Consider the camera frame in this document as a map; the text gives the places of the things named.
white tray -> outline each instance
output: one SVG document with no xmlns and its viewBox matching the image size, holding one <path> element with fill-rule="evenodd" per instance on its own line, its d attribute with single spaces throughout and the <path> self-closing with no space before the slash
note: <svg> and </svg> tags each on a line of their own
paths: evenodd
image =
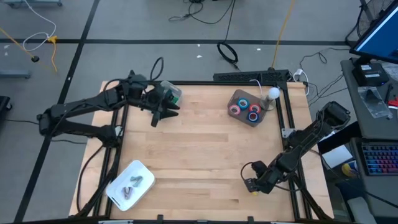
<svg viewBox="0 0 398 224">
<path fill-rule="evenodd" d="M 138 187 L 133 187 L 129 199 L 124 198 L 123 187 L 130 186 L 130 177 L 141 176 L 142 182 Z M 106 188 L 106 195 L 122 211 L 133 207 L 142 196 L 155 184 L 155 176 L 142 162 L 133 161 L 130 165 Z"/>
</svg>

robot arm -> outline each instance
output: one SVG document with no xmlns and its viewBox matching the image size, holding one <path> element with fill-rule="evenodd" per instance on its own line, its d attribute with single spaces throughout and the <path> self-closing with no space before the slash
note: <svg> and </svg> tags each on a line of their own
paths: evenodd
<svg viewBox="0 0 398 224">
<path fill-rule="evenodd" d="M 67 118 L 95 112 L 98 110 L 115 111 L 123 106 L 130 105 L 149 110 L 154 115 L 151 125 L 157 126 L 159 120 L 177 116 L 178 113 L 169 109 L 178 110 L 179 107 L 172 103 L 171 91 L 166 91 L 162 86 L 156 85 L 151 91 L 146 92 L 148 81 L 142 75 L 136 75 L 133 71 L 130 75 L 120 80 L 115 87 L 102 91 L 92 98 L 74 101 L 71 103 L 53 105 L 37 116 L 41 135 L 51 137 L 60 134 L 75 134 L 90 138 L 98 138 L 105 147 L 115 147 L 118 132 L 115 127 L 105 125 L 96 127 L 67 121 Z"/>
<path fill-rule="evenodd" d="M 317 113 L 317 119 L 302 131 L 293 131 L 284 139 L 286 150 L 280 153 L 268 167 L 262 161 L 253 162 L 251 167 L 256 172 L 257 178 L 244 180 L 250 192 L 261 191 L 269 194 L 276 184 L 293 179 L 298 186 L 301 185 L 296 170 L 300 158 L 307 153 L 322 138 L 334 130 L 343 129 L 350 119 L 349 111 L 335 101 L 327 103 Z M 317 207 L 316 202 L 306 189 L 301 190 L 303 196 Z"/>
</svg>

yellow cable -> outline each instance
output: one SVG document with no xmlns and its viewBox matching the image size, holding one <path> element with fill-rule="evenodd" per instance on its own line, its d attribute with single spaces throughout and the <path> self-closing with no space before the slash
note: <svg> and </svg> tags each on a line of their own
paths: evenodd
<svg viewBox="0 0 398 224">
<path fill-rule="evenodd" d="M 58 72 L 57 66 L 55 65 L 55 62 L 54 62 L 55 53 L 57 52 L 57 44 L 56 44 L 57 39 L 58 39 L 57 36 L 52 36 L 47 39 L 47 41 L 53 43 L 53 45 L 54 45 L 54 51 L 52 52 L 52 56 L 51 56 L 51 63 L 52 63 L 52 66 L 54 67 L 55 73 Z"/>
<path fill-rule="evenodd" d="M 25 53 L 27 53 L 31 58 L 34 58 L 35 55 L 32 55 L 30 52 L 26 51 L 14 38 L 12 38 L 4 29 L 2 29 L 0 27 L 0 31 L 8 37 L 8 39 L 12 40 L 22 51 L 24 51 Z M 42 64 L 40 61 L 37 61 L 39 63 L 39 65 L 41 65 L 43 68 L 52 71 L 51 68 L 49 68 L 48 66 Z"/>
<path fill-rule="evenodd" d="M 294 6 L 294 1 L 295 1 L 295 0 L 292 0 L 292 2 L 290 3 L 289 11 L 288 11 L 287 16 L 286 16 L 286 18 L 285 18 L 284 24 L 283 24 L 283 26 L 282 26 L 282 28 L 281 28 L 281 30 L 280 30 L 280 32 L 279 32 L 279 37 L 278 37 L 278 41 L 276 42 L 276 48 L 275 48 L 275 53 L 274 53 L 274 59 L 273 59 L 273 61 L 272 61 L 271 68 L 274 68 L 276 56 L 277 56 L 277 54 L 278 54 L 279 42 L 280 42 L 280 40 L 281 40 L 281 38 L 282 38 L 282 34 L 284 33 L 284 29 L 285 29 L 285 26 L 286 26 L 287 21 L 289 20 L 290 14 L 292 13 L 292 9 L 293 9 L 293 6 Z"/>
<path fill-rule="evenodd" d="M 54 45 L 54 52 L 52 53 L 52 56 L 51 56 L 51 63 L 52 63 L 52 66 L 54 67 L 55 72 L 58 72 L 57 66 L 54 63 L 55 53 L 57 52 L 57 44 L 53 43 L 53 45 Z"/>
<path fill-rule="evenodd" d="M 4 29 L 2 29 L 1 27 L 0 27 L 0 31 L 1 31 L 4 35 L 6 35 L 10 40 L 12 40 L 16 45 L 18 45 L 18 47 L 20 47 L 24 52 L 26 52 L 31 58 L 34 58 L 34 57 L 35 57 L 34 55 L 32 55 L 31 53 L 29 53 L 28 51 L 26 51 L 16 40 L 14 40 L 14 38 L 12 38 L 10 35 L 8 35 L 8 33 L 7 33 Z"/>
</svg>

white ball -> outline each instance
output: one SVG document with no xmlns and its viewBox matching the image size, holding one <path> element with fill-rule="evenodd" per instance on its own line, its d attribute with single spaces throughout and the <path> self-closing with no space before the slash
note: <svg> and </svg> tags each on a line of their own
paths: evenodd
<svg viewBox="0 0 398 224">
<path fill-rule="evenodd" d="M 279 89 L 276 87 L 272 87 L 268 91 L 268 99 L 274 100 L 279 97 L 279 94 L 280 94 Z"/>
</svg>

table leg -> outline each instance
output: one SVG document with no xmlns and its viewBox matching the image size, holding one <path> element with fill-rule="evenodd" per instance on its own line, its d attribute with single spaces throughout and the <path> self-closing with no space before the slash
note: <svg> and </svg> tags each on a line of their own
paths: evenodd
<svg viewBox="0 0 398 224">
<path fill-rule="evenodd" d="M 320 154 L 329 152 L 343 144 L 349 142 L 351 138 L 361 138 L 361 130 L 357 121 L 348 125 L 336 134 L 322 140 L 318 143 L 318 150 Z"/>
</svg>

